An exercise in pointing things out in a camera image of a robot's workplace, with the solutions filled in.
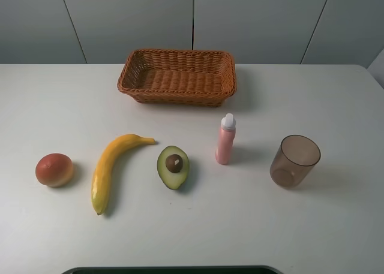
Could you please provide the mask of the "halved avocado with pit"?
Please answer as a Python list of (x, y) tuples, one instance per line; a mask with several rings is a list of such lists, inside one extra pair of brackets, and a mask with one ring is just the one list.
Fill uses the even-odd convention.
[(159, 154), (158, 175), (169, 189), (177, 190), (187, 180), (189, 170), (188, 156), (179, 147), (168, 146)]

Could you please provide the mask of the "brown wicker basket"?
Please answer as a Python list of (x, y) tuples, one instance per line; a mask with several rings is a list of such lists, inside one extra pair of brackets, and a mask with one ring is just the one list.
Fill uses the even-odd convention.
[(138, 103), (219, 107), (237, 90), (235, 61), (218, 50), (137, 49), (117, 88)]

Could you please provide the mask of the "pink bottle white cap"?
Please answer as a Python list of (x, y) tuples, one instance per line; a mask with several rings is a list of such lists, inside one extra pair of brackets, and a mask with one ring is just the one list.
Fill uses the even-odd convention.
[(236, 134), (236, 120), (231, 113), (221, 120), (215, 159), (219, 164), (226, 165), (230, 161), (233, 141)]

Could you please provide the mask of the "yellow banana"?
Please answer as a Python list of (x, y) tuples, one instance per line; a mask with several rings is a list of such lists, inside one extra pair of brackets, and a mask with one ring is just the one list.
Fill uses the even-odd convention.
[(128, 150), (151, 144), (155, 144), (153, 138), (125, 134), (107, 145), (97, 162), (91, 183), (91, 203), (97, 215), (102, 215), (107, 208), (112, 185), (112, 170), (116, 160)]

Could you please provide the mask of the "brown translucent plastic cup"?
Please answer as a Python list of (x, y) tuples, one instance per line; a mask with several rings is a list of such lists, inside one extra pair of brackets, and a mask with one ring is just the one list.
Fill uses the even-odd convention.
[(294, 188), (320, 159), (321, 151), (314, 141), (301, 135), (289, 135), (281, 141), (271, 164), (271, 178), (280, 187)]

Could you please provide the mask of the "black tray edge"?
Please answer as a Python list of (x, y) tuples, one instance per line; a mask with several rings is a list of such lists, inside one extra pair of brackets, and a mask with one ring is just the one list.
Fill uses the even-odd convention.
[(111, 274), (277, 274), (281, 271), (269, 266), (159, 266), (159, 267), (78, 267), (64, 273)]

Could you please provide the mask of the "red orange round fruit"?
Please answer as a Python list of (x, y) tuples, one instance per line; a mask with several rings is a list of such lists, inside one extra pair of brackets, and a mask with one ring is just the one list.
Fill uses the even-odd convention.
[(74, 176), (72, 160), (61, 153), (51, 153), (39, 160), (35, 175), (42, 185), (57, 188), (66, 185)]

